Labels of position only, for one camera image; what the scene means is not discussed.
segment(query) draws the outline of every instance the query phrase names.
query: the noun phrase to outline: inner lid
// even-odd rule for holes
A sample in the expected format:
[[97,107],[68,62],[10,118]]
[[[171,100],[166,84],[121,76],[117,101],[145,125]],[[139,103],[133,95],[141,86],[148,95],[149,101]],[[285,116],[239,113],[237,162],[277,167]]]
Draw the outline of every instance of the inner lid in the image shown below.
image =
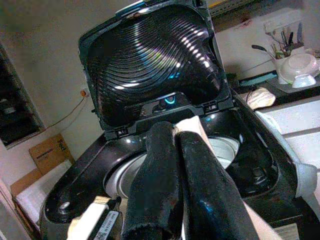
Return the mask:
[[139,119],[143,103],[172,93],[192,105],[214,100],[225,75],[207,27],[193,8],[170,5],[122,19],[95,39],[86,70],[100,119],[127,125]]

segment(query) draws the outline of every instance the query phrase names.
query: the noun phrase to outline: window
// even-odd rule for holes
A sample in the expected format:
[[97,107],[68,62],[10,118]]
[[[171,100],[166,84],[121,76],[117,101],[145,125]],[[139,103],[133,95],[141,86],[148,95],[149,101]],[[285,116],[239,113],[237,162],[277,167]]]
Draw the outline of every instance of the window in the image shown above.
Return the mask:
[[26,91],[0,47],[0,139],[10,147],[43,127]]

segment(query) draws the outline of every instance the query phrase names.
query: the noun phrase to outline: label sticker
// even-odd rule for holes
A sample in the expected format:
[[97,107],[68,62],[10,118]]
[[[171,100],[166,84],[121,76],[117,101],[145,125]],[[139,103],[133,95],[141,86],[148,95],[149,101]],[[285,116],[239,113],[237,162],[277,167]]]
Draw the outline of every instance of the label sticker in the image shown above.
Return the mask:
[[274,228],[283,240],[300,240],[296,223]]
[[119,215],[117,211],[110,211],[108,215],[105,217],[99,231],[95,235],[93,240],[107,240],[116,220]]

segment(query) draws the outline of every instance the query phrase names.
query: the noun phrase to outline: open rice cooker lid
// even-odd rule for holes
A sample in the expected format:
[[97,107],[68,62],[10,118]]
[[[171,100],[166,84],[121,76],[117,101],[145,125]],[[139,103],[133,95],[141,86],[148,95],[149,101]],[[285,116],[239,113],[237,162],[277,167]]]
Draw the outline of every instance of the open rice cooker lid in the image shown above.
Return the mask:
[[79,50],[108,139],[233,105],[205,1],[139,1],[83,35]]

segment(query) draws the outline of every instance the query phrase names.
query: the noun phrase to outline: black lid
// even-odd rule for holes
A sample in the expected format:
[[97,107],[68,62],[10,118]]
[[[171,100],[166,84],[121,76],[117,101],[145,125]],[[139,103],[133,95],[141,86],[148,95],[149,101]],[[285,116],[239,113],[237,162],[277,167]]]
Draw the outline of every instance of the black lid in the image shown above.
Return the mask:
[[216,46],[206,4],[156,2],[122,10],[79,40],[80,59],[105,131],[161,114],[143,114],[143,107],[168,96],[172,100],[177,93],[182,102],[201,109],[212,102],[218,109],[219,102],[230,99],[219,56],[212,51]]

